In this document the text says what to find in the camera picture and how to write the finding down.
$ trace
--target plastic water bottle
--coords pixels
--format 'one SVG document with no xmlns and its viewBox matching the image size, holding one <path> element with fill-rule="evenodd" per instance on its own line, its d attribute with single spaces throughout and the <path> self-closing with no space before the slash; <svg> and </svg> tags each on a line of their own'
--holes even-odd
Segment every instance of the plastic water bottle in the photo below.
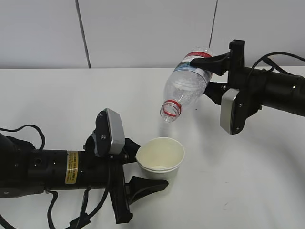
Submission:
<svg viewBox="0 0 305 229">
<path fill-rule="evenodd" d="M 165 102 L 160 110 L 164 121 L 175 121 L 182 110 L 193 105 L 203 95 L 212 73 L 190 66 L 190 61 L 211 56 L 212 52 L 208 48 L 196 47 L 175 68 L 164 88 Z"/>
</svg>

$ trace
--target white table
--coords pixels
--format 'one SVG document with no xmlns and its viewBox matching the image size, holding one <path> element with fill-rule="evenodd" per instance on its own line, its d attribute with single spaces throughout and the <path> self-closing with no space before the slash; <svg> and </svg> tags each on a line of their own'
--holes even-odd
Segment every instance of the white table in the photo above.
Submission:
<svg viewBox="0 0 305 229">
<path fill-rule="evenodd" d="M 305 67 L 286 67 L 304 74 Z M 81 150 L 106 107 L 121 114 L 125 136 L 139 144 L 158 136 L 179 140 L 185 161 L 169 193 L 131 205 L 129 224 L 116 225 L 108 197 L 87 229 L 305 228 L 305 118 L 264 107 L 238 135 L 219 126 L 220 107 L 203 96 L 167 125 L 159 115 L 172 69 L 0 70 L 0 126 L 36 124 L 46 149 Z M 214 81 L 225 81 L 215 76 Z M 40 145 L 24 129 L 15 137 Z M 126 181 L 142 176 L 125 166 Z M 103 190 L 90 192 L 88 211 Z M 60 191 L 56 228 L 79 215 L 83 191 Z M 45 229 L 51 194 L 0 199 L 0 213 L 19 229 Z"/>
</svg>

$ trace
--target white paper cup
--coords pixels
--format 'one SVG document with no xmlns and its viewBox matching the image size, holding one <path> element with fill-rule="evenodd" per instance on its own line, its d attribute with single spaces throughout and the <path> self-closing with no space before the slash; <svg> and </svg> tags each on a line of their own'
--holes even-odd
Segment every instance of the white paper cup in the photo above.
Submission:
<svg viewBox="0 0 305 229">
<path fill-rule="evenodd" d="M 141 146 L 135 158 L 148 178 L 169 180 L 184 159 L 184 147 L 172 138 L 159 137 Z"/>
</svg>

